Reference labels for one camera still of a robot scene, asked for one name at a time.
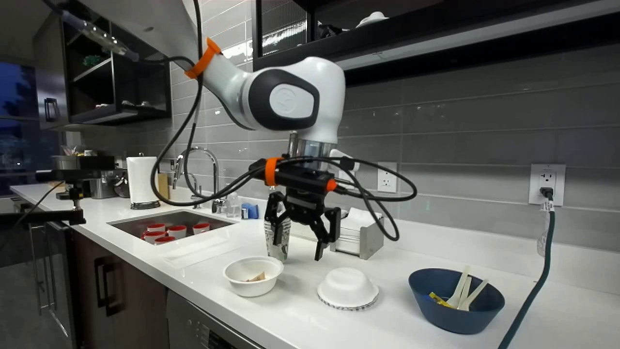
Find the white countertop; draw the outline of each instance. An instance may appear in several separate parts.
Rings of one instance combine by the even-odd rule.
[[[36,202],[49,188],[35,184],[14,186],[12,190]],[[421,268],[461,270],[463,263],[399,250],[393,245],[385,246],[368,261],[326,250],[323,259],[316,262],[315,243],[291,237],[289,259],[275,288],[264,296],[242,298],[229,289],[222,270],[234,260],[266,255],[262,220],[243,220],[210,232],[235,237],[239,248],[175,269],[159,255],[210,236],[201,234],[153,246],[107,222],[179,207],[162,205],[133,211],[128,200],[120,198],[84,199],[81,206],[87,223],[74,229],[268,349],[496,348],[534,285],[531,277],[472,265],[471,274],[490,279],[503,293],[506,306],[482,333],[457,335],[424,319],[407,278]],[[51,194],[40,207],[69,209],[71,203],[59,201]],[[211,215],[207,209],[188,210]],[[316,286],[328,271],[341,266],[362,270],[379,286],[379,301],[375,305],[362,312],[345,312],[318,300]],[[608,272],[616,274],[618,270]],[[547,282],[510,348],[615,348],[620,342],[619,319],[620,296]]]

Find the gray tile backsplash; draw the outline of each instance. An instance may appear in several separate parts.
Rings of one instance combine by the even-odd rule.
[[[250,8],[250,0],[202,2],[206,34],[251,70]],[[172,119],[117,127],[115,137],[85,132],[86,144],[120,155],[157,155],[196,91],[181,69],[170,75]],[[394,217],[527,238],[538,237],[544,222],[538,208],[527,205],[530,164],[565,163],[556,241],[620,252],[618,96],[620,45],[355,86],[347,89],[339,149],[369,161],[396,161],[417,185],[417,198],[387,205]],[[195,144],[220,160],[222,186],[252,161],[286,150],[287,132],[239,128],[208,91],[200,110]],[[162,171],[170,171],[188,133],[183,130],[166,153]],[[204,155],[192,158],[190,171],[205,191],[213,190]],[[356,175],[374,192],[375,170],[362,166]],[[398,188],[410,192],[403,183]],[[252,180],[239,194],[266,198],[267,188]],[[327,201],[364,208],[350,197],[330,194]]]

